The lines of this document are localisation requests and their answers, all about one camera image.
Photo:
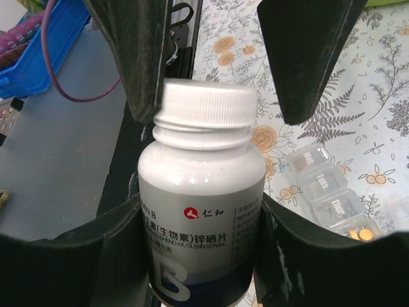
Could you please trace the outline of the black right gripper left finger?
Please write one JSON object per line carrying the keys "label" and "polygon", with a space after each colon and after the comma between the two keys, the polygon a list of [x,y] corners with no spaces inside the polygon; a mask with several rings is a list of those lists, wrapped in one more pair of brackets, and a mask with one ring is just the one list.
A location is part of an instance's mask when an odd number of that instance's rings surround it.
{"label": "black right gripper left finger", "polygon": [[140,196],[55,239],[1,236],[1,306],[144,306]]}

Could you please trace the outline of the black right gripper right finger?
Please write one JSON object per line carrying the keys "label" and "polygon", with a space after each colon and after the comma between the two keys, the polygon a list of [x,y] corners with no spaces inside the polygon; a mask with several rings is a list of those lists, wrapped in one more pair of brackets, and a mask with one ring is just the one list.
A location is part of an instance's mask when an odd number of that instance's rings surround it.
{"label": "black right gripper right finger", "polygon": [[263,306],[408,306],[408,233],[361,242],[264,195],[254,264]]}

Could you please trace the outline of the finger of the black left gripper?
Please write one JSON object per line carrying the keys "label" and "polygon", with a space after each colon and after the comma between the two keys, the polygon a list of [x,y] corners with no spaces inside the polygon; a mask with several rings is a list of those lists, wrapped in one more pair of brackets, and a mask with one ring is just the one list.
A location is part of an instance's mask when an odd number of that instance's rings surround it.
{"label": "finger of the black left gripper", "polygon": [[314,114],[366,1],[262,0],[257,7],[284,122]]}
{"label": "finger of the black left gripper", "polygon": [[111,48],[133,119],[148,123],[162,104],[172,2],[89,0],[85,5]]}

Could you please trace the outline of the white bottle cap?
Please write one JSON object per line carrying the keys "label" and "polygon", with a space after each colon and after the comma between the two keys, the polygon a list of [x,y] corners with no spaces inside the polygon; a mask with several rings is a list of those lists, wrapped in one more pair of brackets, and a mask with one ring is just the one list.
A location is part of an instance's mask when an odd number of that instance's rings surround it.
{"label": "white bottle cap", "polygon": [[257,108],[258,92],[252,87],[166,79],[155,119],[188,127],[235,129],[252,126]]}

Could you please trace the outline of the white pill bottle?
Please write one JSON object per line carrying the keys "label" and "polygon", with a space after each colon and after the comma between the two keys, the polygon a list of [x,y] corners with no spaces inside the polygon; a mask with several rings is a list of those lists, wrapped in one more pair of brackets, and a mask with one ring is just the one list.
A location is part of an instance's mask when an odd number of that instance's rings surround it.
{"label": "white pill bottle", "polygon": [[265,160],[250,128],[157,122],[138,163],[154,293],[167,306],[232,306],[252,278]]}

